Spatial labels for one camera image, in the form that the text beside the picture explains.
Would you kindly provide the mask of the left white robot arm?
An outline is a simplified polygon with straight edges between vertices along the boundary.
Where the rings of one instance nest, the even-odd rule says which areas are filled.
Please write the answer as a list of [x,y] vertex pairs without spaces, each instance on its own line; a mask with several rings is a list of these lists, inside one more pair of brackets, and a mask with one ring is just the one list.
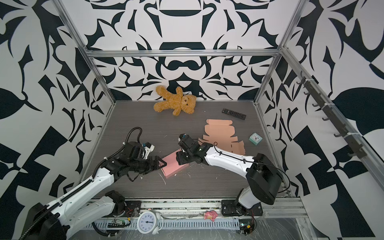
[[36,204],[27,215],[21,240],[67,240],[85,226],[110,214],[125,211],[125,198],[116,191],[87,205],[96,194],[130,172],[146,175],[167,166],[159,156],[151,156],[154,145],[140,138],[128,138],[122,147],[98,163],[93,174],[63,196],[46,205]]

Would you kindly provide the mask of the small pink toy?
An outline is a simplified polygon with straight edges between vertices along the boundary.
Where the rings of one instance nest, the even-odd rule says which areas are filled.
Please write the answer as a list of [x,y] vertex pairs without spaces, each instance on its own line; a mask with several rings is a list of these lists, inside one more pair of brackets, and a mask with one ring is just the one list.
[[214,222],[218,217],[218,213],[216,211],[206,211],[204,213],[204,220],[210,220]]

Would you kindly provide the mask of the grey wall hook rail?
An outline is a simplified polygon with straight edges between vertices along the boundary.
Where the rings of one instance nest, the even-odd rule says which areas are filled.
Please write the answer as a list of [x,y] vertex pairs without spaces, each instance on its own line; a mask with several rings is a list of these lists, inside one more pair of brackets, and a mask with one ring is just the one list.
[[307,92],[305,95],[311,96],[315,100],[313,107],[319,108],[324,112],[326,117],[323,118],[323,121],[330,121],[338,131],[334,134],[334,137],[343,138],[351,148],[353,153],[349,154],[349,156],[358,157],[359,159],[367,157],[368,153],[361,135],[348,123],[336,104],[330,100],[317,82],[314,79],[302,77],[298,84],[306,88]]

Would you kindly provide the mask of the peach cardboard box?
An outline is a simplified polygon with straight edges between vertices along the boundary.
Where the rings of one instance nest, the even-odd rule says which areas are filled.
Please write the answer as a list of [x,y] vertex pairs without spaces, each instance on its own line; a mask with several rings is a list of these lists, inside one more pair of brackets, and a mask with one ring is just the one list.
[[232,126],[232,123],[231,120],[207,119],[205,135],[199,140],[203,143],[217,143],[217,148],[230,153],[245,155],[244,142],[239,141],[235,136],[235,127]]

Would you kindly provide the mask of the black remote control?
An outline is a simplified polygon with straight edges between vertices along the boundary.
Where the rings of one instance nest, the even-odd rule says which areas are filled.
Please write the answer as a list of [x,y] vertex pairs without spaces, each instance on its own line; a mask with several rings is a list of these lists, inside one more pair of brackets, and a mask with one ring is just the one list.
[[246,119],[246,115],[238,113],[238,112],[235,112],[235,111],[232,111],[232,110],[229,110],[229,109],[225,109],[224,108],[222,110],[222,113],[225,114],[225,115],[232,116],[234,118],[240,119],[240,120],[245,120]]

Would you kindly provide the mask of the small teal alarm clock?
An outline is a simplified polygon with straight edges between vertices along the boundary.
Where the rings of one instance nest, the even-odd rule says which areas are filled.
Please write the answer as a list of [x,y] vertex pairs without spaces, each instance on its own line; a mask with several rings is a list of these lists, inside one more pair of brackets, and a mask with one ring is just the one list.
[[262,140],[263,140],[263,138],[260,135],[258,135],[257,133],[253,133],[249,137],[249,141],[251,143],[253,143],[255,146],[257,146]]

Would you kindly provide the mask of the white round alarm clock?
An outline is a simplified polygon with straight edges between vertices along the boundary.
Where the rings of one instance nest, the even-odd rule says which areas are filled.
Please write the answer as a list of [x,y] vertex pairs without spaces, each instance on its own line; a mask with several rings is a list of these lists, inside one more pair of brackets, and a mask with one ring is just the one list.
[[146,211],[137,219],[137,229],[142,234],[156,235],[164,227],[165,220],[158,212]]

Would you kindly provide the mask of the brown teddy bear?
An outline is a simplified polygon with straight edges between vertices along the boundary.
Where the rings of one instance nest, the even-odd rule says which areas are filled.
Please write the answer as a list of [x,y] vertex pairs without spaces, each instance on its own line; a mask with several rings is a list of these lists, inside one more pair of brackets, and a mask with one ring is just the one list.
[[195,112],[197,97],[194,95],[184,95],[181,87],[176,88],[176,93],[169,92],[164,86],[157,86],[156,93],[164,101],[157,102],[154,110],[158,113],[164,110],[173,110],[173,116],[178,116],[181,112],[193,114]]

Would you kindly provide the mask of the green circuit board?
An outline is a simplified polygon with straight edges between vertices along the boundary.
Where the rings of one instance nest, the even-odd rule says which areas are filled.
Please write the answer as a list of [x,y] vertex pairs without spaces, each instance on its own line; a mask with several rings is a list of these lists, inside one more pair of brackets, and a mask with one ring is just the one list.
[[240,223],[240,234],[245,236],[250,235],[257,228],[257,223],[255,221]]

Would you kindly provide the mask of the pink cardboard box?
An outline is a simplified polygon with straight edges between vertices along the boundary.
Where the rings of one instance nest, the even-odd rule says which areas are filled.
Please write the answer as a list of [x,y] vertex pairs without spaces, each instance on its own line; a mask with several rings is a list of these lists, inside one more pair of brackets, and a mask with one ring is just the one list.
[[162,168],[162,172],[166,179],[171,178],[172,176],[189,166],[189,164],[179,165],[179,163],[177,162],[177,152],[179,151],[181,151],[181,149],[176,150],[175,152],[162,158],[162,160],[167,163],[167,165]]

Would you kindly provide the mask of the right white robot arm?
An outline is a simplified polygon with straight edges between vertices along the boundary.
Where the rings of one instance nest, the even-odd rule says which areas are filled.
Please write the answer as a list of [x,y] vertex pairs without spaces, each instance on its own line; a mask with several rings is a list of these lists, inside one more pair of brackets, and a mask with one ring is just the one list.
[[178,145],[181,147],[177,152],[177,162],[180,166],[196,162],[220,167],[245,178],[249,186],[241,190],[236,200],[243,208],[251,209],[259,203],[275,203],[284,173],[264,154],[257,154],[255,157],[238,155],[210,143],[200,144],[198,140],[186,134],[179,136]]

